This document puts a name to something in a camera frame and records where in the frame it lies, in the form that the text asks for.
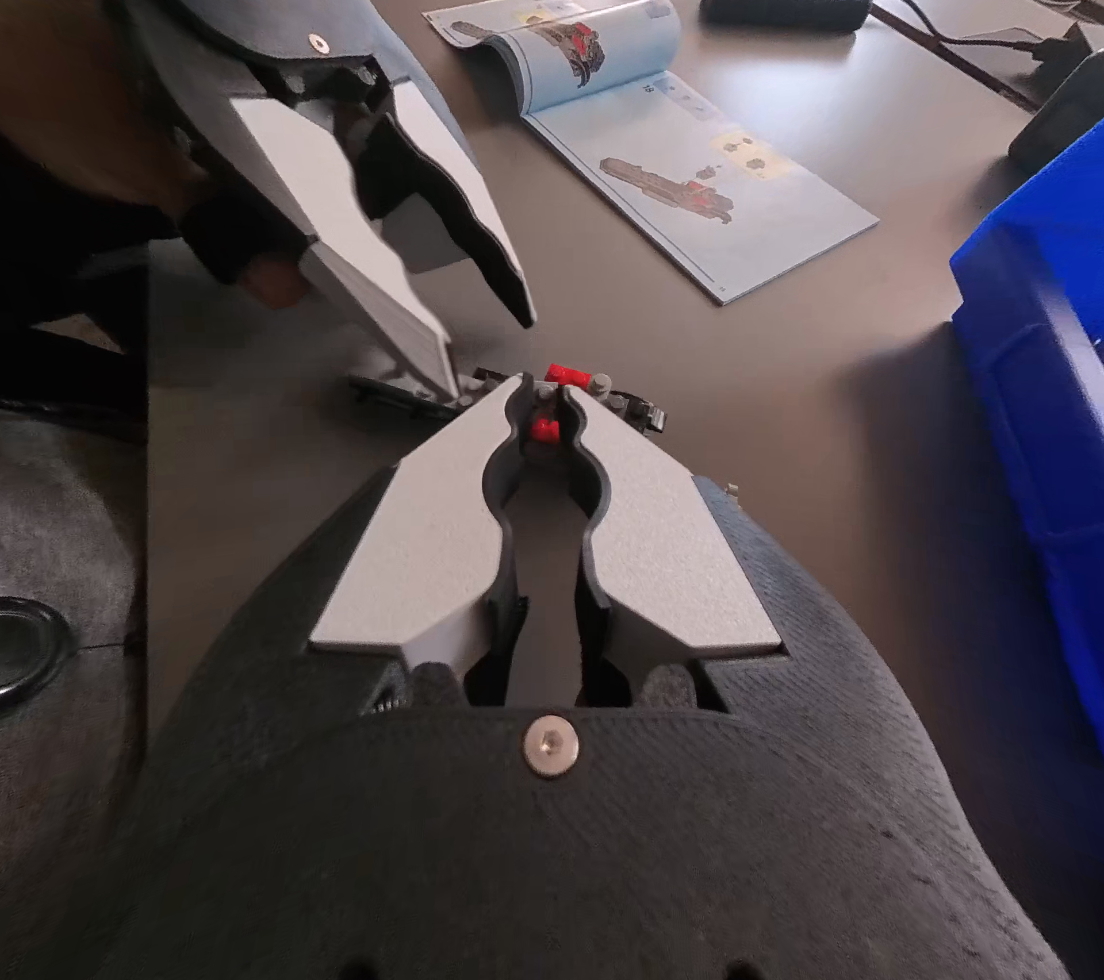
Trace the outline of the blue plastic bin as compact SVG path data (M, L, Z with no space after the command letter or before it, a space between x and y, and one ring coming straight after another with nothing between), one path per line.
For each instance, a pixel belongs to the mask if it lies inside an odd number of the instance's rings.
M1103 724L1103 126L1018 187L949 262L952 324L1065 662Z

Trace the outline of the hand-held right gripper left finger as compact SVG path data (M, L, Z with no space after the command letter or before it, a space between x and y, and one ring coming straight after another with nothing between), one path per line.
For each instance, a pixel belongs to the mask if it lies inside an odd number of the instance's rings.
M533 405L532 376L510 376L391 470L312 648L446 665L470 703L505 704L528 614L505 507Z

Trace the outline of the person's left hand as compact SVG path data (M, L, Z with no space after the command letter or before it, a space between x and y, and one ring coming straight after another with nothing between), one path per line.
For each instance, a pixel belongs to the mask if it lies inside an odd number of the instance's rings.
M216 198L144 110L99 0L1 0L1 134L61 182L153 206L180 236Z

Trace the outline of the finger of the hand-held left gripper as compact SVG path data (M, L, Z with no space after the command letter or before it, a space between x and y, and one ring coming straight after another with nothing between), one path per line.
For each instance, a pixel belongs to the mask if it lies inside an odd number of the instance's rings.
M408 373L437 395L457 398L449 335L361 211L352 169L335 136L270 98L231 103L306 217L312 242L299 266L307 279L372 330Z
M381 220L416 195L518 324L537 324L526 274L478 166L413 82L391 82L355 137L355 188Z

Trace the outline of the light blue instruction booklet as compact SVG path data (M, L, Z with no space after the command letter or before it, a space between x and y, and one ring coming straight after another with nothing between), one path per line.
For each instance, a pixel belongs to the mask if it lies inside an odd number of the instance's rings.
M879 222L670 71L683 38L670 0L487 0L423 18L452 47L499 56L520 119L718 305Z

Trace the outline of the toy brick vehicle model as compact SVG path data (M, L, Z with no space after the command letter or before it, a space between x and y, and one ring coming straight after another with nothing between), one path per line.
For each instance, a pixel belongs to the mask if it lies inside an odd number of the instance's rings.
M347 374L347 382L358 403L400 411L411 420L426 422L434 433L440 432L446 424L489 396L505 383L507 375L479 366L470 374L458 374L457 379L461 393L458 398L447 401L435 395L414 376L395 366L384 368L370 356L363 358ZM665 411L643 396L614 388L608 375L551 364L545 376L534 382L534 412L522 445L522 455L528 464L551 470L566 468L567 461L559 438L558 396L564 385L577 383L584 385L586 393L599 406L625 422L634 432L649 436L665 430Z

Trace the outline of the black adapter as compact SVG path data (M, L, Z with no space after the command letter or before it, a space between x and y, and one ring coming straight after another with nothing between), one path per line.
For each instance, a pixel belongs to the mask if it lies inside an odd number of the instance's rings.
M1028 174L1041 171L1103 118L1103 51L1083 60L1018 134L1008 159Z

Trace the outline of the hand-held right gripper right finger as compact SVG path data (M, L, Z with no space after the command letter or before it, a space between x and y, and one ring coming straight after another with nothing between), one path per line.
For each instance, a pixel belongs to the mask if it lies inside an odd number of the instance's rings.
M574 601L581 703L629 706L662 667L781 656L783 640L696 476L587 392L559 394L569 492L585 514Z

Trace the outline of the grey desk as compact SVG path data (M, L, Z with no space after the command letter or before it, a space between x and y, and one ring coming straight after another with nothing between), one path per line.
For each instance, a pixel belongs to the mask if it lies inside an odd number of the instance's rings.
M1040 926L1102 919L1102 755L1063 662L951 328L949 258L1015 185L1025 111L880 21L852 39L716 30L675 71L880 220L723 307L519 122L482 53L424 19L480 0L372 0L445 94L539 315L468 262L416 278L473 366L609 373L670 417L661 445L831 592L919 710L1001 876ZM606 7L628 0L576 0ZM167 718L242 601L424 427L355 406L357 333L269 312L153 251L148 714Z

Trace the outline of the person's grey top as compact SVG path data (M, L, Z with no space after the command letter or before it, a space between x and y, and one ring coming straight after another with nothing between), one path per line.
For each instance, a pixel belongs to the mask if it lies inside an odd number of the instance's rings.
M145 450L2 415L1 966L32 978L144 754Z

